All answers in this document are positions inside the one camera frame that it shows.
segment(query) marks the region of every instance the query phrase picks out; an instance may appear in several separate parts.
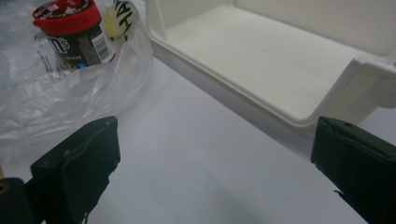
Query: clear plastic bag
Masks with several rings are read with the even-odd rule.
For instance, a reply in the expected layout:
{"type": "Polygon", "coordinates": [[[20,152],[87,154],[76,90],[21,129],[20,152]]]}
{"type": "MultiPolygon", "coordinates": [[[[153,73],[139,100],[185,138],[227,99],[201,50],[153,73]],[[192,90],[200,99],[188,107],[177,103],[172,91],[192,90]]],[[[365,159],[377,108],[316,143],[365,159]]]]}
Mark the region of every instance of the clear plastic bag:
{"type": "MultiPolygon", "coordinates": [[[[38,157],[70,133],[131,105],[149,77],[153,52],[136,21],[110,63],[64,70],[32,12],[48,1],[0,2],[0,161],[38,157]]],[[[101,11],[108,1],[96,0],[101,11]]]]}

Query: plastic tray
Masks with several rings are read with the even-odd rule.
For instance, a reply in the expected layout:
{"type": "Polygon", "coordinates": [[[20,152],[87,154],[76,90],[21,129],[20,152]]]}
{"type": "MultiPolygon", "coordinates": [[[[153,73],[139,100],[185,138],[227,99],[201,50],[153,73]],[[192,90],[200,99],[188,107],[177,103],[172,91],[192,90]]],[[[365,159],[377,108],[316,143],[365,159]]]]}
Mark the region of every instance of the plastic tray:
{"type": "Polygon", "coordinates": [[[296,127],[396,106],[396,2],[146,0],[153,41],[296,127]]]}

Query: barcode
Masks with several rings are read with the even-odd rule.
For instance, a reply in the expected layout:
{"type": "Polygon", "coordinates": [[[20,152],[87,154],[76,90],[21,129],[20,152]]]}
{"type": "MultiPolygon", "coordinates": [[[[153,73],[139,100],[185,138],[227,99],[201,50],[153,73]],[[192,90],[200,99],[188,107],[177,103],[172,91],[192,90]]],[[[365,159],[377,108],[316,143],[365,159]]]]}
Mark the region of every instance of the barcode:
{"type": "Polygon", "coordinates": [[[106,36],[101,34],[92,40],[93,46],[99,56],[101,63],[107,63],[112,57],[112,53],[108,48],[106,36]]]}

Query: white tray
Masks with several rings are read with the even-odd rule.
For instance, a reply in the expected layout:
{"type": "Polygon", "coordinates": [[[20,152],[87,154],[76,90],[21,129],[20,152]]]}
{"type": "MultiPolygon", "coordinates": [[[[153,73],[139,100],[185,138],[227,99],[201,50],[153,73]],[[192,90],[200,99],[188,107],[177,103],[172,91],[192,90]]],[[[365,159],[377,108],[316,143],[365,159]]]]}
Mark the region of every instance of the white tray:
{"type": "Polygon", "coordinates": [[[293,126],[396,106],[395,1],[146,2],[152,40],[293,126]]]}

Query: white barcode label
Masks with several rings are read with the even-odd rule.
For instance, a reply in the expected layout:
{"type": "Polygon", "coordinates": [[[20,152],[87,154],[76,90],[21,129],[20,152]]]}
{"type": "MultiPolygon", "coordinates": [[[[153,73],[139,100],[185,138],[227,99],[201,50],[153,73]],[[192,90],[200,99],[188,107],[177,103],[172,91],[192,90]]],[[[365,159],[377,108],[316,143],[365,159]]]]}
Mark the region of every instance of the white barcode label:
{"type": "Polygon", "coordinates": [[[104,32],[92,40],[96,53],[101,63],[108,63],[113,58],[114,52],[104,32]]]}

